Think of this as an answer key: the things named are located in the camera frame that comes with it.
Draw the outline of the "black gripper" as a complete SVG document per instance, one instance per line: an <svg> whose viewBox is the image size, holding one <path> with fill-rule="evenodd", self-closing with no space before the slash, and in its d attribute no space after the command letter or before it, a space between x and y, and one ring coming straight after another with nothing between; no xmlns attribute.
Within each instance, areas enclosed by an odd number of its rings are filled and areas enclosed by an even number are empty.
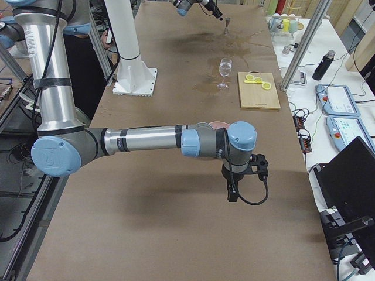
<svg viewBox="0 0 375 281"><path fill-rule="evenodd" d="M237 202L238 192L236 188L238 187L238 182L243 179L243 173L235 173L229 171L224 165L221 167L221 173L223 177L227 180L227 200L228 202Z"/></svg>
<svg viewBox="0 0 375 281"><path fill-rule="evenodd" d="M209 0L209 1L206 1L204 7L210 11L213 16L219 16L219 21L223 21L223 18L221 16L221 12L220 12L220 9L218 8L218 6L212 1L212 0Z"/></svg>

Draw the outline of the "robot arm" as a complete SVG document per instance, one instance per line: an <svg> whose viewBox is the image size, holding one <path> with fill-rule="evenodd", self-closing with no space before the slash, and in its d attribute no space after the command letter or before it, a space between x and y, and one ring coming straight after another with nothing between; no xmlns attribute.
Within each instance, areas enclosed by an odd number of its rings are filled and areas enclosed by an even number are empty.
<svg viewBox="0 0 375 281"><path fill-rule="evenodd" d="M64 177L99 157L116 152L179 148L189 157L221 159L228 200L241 199L238 182L247 174L267 179L267 162L253 154L257 133L244 121L228 128L210 124L153 126L113 130L85 128L77 119L64 34L90 32L87 1L10 1L15 22L24 31L42 122L31 149L34 164L53 177Z"/></svg>
<svg viewBox="0 0 375 281"><path fill-rule="evenodd" d="M201 8L204 7L207 11L211 12L211 14L207 13L206 15L214 16L220 21L223 20L223 14L212 0L174 0L171 2L176 7L177 13L180 16L186 16L193 4L199 4Z"/></svg>

